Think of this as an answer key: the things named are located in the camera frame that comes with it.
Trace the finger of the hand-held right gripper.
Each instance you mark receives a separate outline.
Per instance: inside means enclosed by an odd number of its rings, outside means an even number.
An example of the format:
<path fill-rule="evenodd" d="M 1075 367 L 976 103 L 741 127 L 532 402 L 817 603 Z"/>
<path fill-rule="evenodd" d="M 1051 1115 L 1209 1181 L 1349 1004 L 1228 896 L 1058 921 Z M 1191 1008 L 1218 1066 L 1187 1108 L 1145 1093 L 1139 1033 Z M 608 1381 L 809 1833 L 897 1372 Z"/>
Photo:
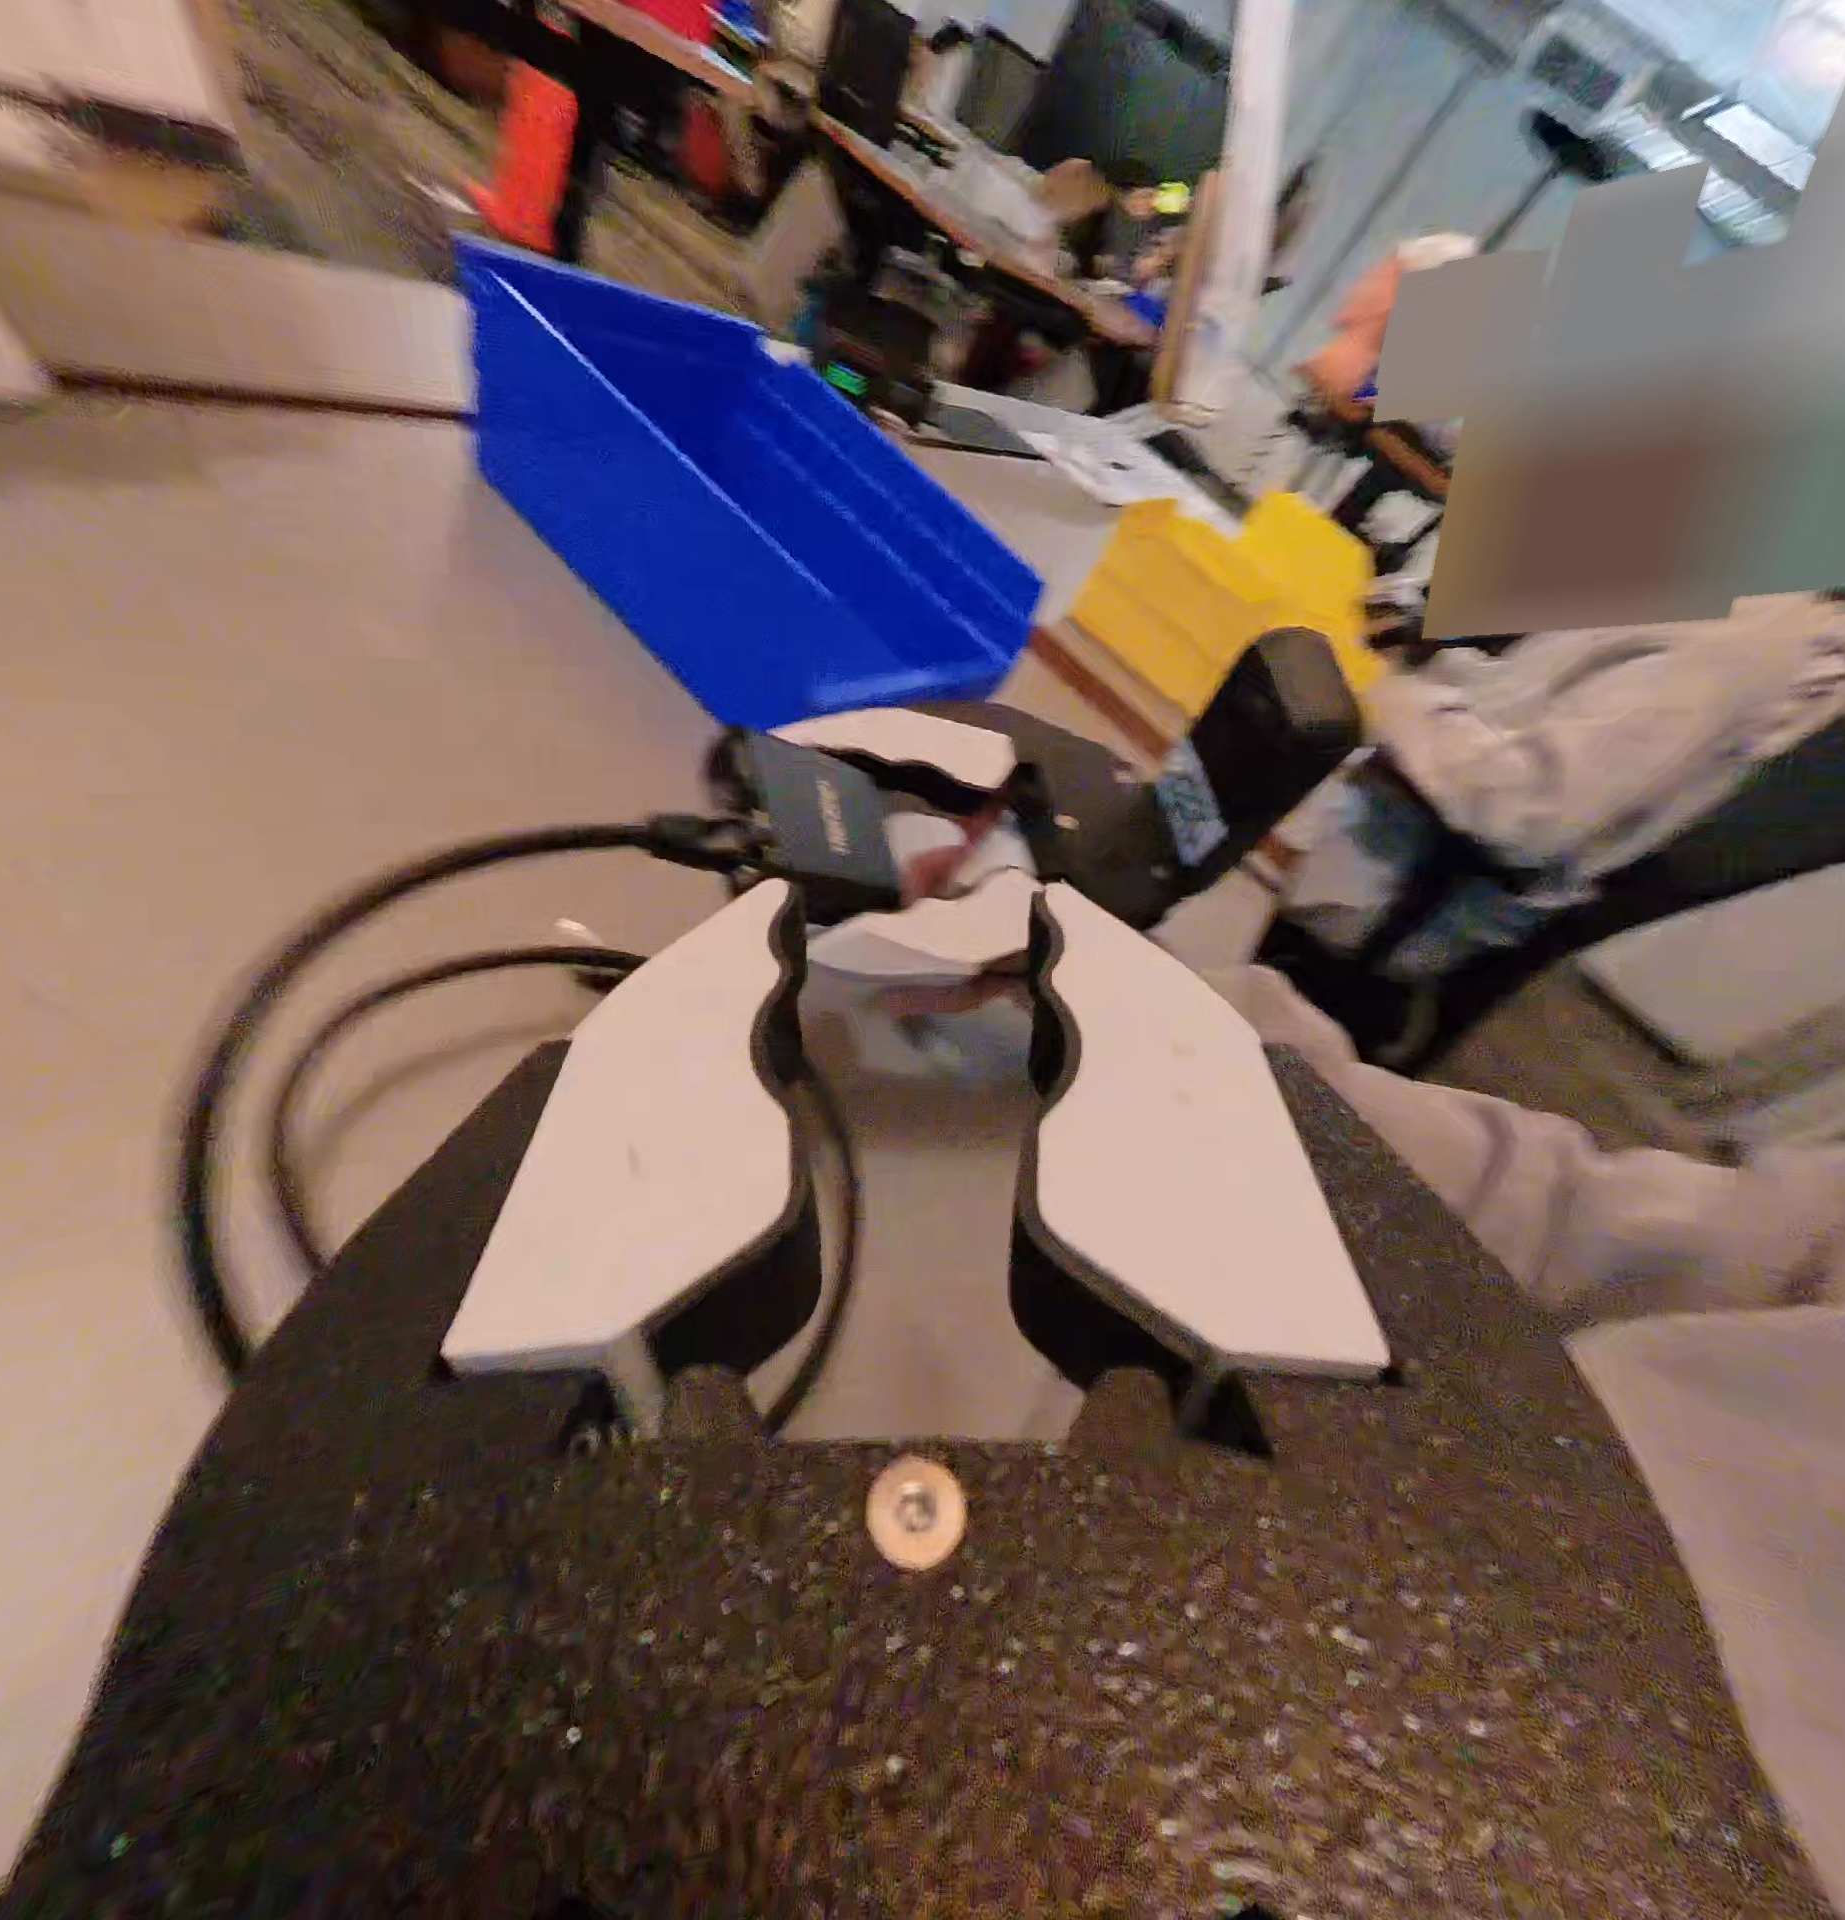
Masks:
<path fill-rule="evenodd" d="M 856 762 L 885 791 L 907 791 L 925 805 L 994 805 L 1019 775 L 1019 751 L 1010 732 L 907 707 L 783 723 L 768 731 L 768 739 Z"/>
<path fill-rule="evenodd" d="M 837 975 L 987 975 L 1029 949 L 1039 878 L 994 869 L 965 896 L 925 896 L 897 910 L 856 910 L 817 929 L 817 974 Z"/>

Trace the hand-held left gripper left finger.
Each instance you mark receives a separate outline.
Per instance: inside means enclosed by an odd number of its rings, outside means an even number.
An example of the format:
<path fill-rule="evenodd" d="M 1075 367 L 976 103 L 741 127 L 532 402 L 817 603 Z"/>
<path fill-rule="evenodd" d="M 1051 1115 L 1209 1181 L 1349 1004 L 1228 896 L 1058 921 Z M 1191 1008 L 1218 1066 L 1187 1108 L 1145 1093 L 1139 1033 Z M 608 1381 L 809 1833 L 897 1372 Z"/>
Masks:
<path fill-rule="evenodd" d="M 760 1372 L 810 1321 L 799 983 L 809 910 L 767 878 L 575 1027 L 437 1338 L 455 1381 Z"/>

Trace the blue plastic bin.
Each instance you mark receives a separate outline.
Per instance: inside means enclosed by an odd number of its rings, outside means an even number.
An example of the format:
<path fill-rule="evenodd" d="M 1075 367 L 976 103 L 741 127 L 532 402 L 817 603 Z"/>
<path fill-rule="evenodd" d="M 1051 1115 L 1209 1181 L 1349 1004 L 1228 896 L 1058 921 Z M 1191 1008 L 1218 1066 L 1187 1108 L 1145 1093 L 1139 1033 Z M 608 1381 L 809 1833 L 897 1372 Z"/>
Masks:
<path fill-rule="evenodd" d="M 455 239 L 482 479 L 727 731 L 987 699 L 1041 582 L 749 320 Z"/>

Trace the yellow plastic bin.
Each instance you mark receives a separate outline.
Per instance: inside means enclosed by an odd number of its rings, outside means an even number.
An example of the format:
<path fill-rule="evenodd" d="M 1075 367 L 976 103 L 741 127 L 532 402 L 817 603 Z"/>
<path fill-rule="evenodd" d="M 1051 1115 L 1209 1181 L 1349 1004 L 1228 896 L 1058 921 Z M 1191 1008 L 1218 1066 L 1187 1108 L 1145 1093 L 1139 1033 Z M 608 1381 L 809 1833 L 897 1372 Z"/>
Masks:
<path fill-rule="evenodd" d="M 1324 635 L 1364 699 L 1387 668 L 1364 642 L 1364 595 L 1364 541 L 1299 492 L 1255 500 L 1231 535 L 1159 500 L 1118 511 L 1065 628 L 1183 714 L 1200 714 L 1242 654 L 1277 628 Z"/>

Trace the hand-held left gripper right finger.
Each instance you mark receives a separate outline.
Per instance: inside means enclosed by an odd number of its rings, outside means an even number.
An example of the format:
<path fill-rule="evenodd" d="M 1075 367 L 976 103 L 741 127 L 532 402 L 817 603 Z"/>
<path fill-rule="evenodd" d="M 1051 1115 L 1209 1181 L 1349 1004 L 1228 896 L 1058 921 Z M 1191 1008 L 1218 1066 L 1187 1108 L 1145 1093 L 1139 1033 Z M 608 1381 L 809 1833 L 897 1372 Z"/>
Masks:
<path fill-rule="evenodd" d="M 1029 1250 L 1191 1372 L 1375 1381 L 1387 1334 L 1264 1038 L 1065 882 L 1029 896 Z"/>

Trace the person's right hand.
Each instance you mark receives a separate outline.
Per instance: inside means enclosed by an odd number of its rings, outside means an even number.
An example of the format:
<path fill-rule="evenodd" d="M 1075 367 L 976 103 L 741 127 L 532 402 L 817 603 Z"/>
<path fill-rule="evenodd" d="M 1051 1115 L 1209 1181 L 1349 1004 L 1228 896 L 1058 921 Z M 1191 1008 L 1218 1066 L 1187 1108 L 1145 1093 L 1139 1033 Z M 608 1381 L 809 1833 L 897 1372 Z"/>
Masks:
<path fill-rule="evenodd" d="M 889 818 L 889 846 L 902 851 L 902 898 L 961 898 L 993 878 L 1029 869 L 1014 809 L 902 809 Z"/>

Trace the grey desk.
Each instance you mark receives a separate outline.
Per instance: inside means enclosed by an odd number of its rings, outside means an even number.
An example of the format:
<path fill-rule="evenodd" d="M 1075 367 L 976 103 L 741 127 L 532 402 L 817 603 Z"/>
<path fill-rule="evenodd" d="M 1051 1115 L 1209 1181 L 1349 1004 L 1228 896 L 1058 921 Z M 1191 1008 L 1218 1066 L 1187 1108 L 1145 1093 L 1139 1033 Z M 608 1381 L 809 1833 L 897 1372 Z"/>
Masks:
<path fill-rule="evenodd" d="M 714 714 L 482 488 L 453 418 L 71 390 L 0 418 L 0 1876 L 225 1381 L 173 1255 L 173 1129 L 243 975 L 453 840 L 703 809 Z M 232 1104 L 225 1267 L 261 1338 L 300 1286 L 264 1093 L 380 975 L 589 929 L 656 951 L 716 878 L 555 851 L 437 882 L 283 993 Z M 410 993 L 309 1084 L 342 1244 L 579 1020 L 562 974 Z M 843 983 L 810 1052 L 860 1146 L 860 1300 L 786 1430 L 1061 1442 L 1079 1397 L 1005 1305 L 1019 1084 L 885 1084 Z"/>

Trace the black ethernet splitter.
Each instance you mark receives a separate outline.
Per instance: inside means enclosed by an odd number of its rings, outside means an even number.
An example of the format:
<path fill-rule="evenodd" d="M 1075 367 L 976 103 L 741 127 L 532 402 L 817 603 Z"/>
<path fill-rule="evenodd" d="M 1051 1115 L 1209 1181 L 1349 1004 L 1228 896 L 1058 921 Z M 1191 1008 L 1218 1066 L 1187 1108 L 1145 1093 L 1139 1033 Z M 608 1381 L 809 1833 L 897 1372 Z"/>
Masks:
<path fill-rule="evenodd" d="M 799 896 L 809 923 L 902 910 L 885 789 L 817 749 L 721 731 L 703 751 L 714 800 L 751 827 L 760 869 Z"/>

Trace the person's grey sweatshirt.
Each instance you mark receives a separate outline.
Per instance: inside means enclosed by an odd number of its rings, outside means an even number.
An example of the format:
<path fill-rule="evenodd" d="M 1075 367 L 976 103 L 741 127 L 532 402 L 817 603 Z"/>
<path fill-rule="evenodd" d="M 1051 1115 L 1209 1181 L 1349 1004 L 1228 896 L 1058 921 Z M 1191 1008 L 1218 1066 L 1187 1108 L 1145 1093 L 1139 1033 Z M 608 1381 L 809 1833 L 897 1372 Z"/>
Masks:
<path fill-rule="evenodd" d="M 1368 699 L 1379 758 L 1490 864 L 1553 898 L 1667 846 L 1767 758 L 1845 714 L 1845 586 L 1716 621 L 1442 654 Z"/>

